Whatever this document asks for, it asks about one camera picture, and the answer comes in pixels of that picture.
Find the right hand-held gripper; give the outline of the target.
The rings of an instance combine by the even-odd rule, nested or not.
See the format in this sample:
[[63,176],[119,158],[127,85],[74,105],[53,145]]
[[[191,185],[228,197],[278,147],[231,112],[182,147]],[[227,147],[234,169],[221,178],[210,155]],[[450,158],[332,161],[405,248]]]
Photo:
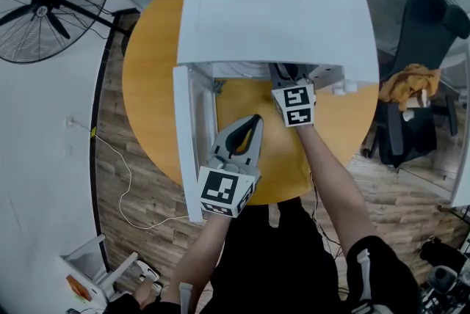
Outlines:
[[[269,63],[272,98],[286,127],[312,125],[316,94],[309,73],[311,65],[288,64],[288,72],[283,64]],[[290,86],[291,80],[297,84]]]

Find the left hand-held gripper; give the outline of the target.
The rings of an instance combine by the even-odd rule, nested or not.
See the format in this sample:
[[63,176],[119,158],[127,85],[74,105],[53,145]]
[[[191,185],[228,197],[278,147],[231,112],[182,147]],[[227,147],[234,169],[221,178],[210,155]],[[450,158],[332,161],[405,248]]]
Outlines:
[[[203,210],[237,218],[253,196],[261,177],[256,167],[261,153],[264,121],[260,115],[238,119],[222,129],[214,154],[198,175],[198,196]],[[247,166],[224,159],[238,159]]]

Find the white microwave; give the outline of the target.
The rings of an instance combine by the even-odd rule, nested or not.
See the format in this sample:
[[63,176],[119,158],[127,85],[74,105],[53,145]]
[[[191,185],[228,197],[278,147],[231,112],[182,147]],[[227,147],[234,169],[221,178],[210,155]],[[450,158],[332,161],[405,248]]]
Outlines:
[[264,121],[261,177],[247,205],[281,202],[311,188],[306,156],[272,98],[269,63],[311,65],[314,123],[331,132],[340,161],[372,121],[379,84],[367,0],[184,0],[173,93],[182,186],[201,222],[198,175],[218,133],[243,117]]

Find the person's left forearm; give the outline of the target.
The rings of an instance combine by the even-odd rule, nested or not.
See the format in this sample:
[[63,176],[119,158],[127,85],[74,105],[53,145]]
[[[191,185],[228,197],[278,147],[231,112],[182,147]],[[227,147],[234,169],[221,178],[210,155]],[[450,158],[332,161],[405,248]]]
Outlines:
[[220,258],[231,220],[215,213],[210,215],[196,241],[174,268],[170,285],[162,293],[163,302],[180,304],[179,286],[187,283],[192,286],[189,312],[195,312]]

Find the person's right forearm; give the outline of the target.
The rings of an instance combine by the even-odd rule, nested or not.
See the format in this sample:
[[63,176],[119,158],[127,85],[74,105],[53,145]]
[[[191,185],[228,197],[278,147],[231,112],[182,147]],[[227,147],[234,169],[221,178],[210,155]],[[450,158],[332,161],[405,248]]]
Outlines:
[[344,254],[376,234],[366,202],[352,175],[331,153],[312,125],[296,127],[312,178]]

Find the orange cloth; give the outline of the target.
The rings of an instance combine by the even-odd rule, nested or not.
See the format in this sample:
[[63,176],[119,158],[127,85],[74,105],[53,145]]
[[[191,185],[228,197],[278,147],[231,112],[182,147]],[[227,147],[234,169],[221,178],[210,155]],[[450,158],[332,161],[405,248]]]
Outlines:
[[429,99],[436,94],[441,70],[431,70],[424,65],[409,64],[392,75],[380,88],[378,98],[384,103],[397,103],[401,112],[418,108],[416,96],[426,89]]

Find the person's black clothing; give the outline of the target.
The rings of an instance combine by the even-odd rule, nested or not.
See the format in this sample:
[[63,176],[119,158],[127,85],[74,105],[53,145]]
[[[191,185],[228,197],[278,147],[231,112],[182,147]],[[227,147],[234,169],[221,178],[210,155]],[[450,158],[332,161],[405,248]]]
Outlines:
[[[422,314],[411,270],[377,234],[347,254],[346,299],[339,274],[315,221],[300,198],[278,203],[277,227],[264,206],[250,206],[231,220],[207,286],[213,294],[200,314]],[[179,286],[181,303],[163,302],[137,288],[108,304],[107,314],[194,314],[192,286]]]

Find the black office chair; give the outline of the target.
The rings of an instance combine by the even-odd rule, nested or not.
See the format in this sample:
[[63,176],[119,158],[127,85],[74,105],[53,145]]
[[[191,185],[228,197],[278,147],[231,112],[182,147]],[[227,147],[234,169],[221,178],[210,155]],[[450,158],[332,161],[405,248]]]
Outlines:
[[[381,85],[409,64],[440,69],[456,39],[470,37],[470,18],[458,5],[445,0],[407,0],[402,17],[399,42],[394,58],[380,66]],[[456,112],[449,95],[441,102],[430,98],[429,108],[412,108],[415,117],[405,122],[397,103],[377,101],[374,116],[376,132],[370,148],[362,156],[379,153],[383,164],[399,167],[436,150],[435,117],[448,119],[451,135],[457,134]]]

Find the white slipper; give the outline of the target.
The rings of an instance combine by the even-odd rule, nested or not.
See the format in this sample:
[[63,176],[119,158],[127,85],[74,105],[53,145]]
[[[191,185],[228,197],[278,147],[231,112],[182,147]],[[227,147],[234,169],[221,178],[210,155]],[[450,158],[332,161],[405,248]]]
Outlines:
[[160,294],[163,289],[163,284],[160,283],[160,274],[157,270],[154,270],[146,262],[137,260],[137,266],[141,270],[139,288],[149,291],[152,289],[155,293]]

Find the white metal rack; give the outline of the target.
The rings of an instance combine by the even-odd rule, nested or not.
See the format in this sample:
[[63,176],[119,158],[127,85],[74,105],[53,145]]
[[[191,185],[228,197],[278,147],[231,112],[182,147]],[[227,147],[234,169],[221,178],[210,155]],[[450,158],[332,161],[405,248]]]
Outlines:
[[116,296],[115,283],[139,257],[137,252],[132,252],[116,269],[110,269],[103,256],[105,240],[106,236],[102,233],[69,255],[60,257],[65,266],[65,280],[69,274],[72,275],[93,298],[91,302],[86,302],[72,291],[84,305],[84,308],[79,310],[82,314],[102,314],[110,300]]

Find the white desk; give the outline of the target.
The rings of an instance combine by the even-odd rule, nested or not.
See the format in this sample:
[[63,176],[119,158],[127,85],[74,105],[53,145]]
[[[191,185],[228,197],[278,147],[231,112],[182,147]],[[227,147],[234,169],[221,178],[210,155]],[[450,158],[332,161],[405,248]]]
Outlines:
[[457,134],[443,140],[444,184],[454,207],[470,205],[470,45],[453,48],[441,65],[441,84],[455,107]]

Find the orange box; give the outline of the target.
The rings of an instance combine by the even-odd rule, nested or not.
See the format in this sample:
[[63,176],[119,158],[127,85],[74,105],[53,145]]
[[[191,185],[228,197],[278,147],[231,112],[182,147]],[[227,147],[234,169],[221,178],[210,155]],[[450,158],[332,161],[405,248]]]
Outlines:
[[70,289],[74,292],[74,294],[79,297],[80,299],[85,300],[86,302],[91,302],[93,300],[92,296],[90,295],[89,291],[72,275],[68,275],[66,277],[66,281],[68,282]]

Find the black bag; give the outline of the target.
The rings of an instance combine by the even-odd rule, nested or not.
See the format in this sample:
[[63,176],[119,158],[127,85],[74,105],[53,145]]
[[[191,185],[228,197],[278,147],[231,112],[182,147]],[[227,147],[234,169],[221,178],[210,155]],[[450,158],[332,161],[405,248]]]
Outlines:
[[459,273],[467,258],[459,250],[454,249],[441,241],[440,238],[432,237],[426,240],[419,250],[419,257],[427,261],[431,266],[446,266]]

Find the black and grey equipment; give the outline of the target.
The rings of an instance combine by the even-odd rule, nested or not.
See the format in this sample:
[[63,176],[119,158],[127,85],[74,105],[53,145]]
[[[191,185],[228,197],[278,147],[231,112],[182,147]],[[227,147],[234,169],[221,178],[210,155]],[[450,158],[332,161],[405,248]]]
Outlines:
[[470,314],[470,261],[459,272],[433,267],[423,290],[423,306],[423,314]]

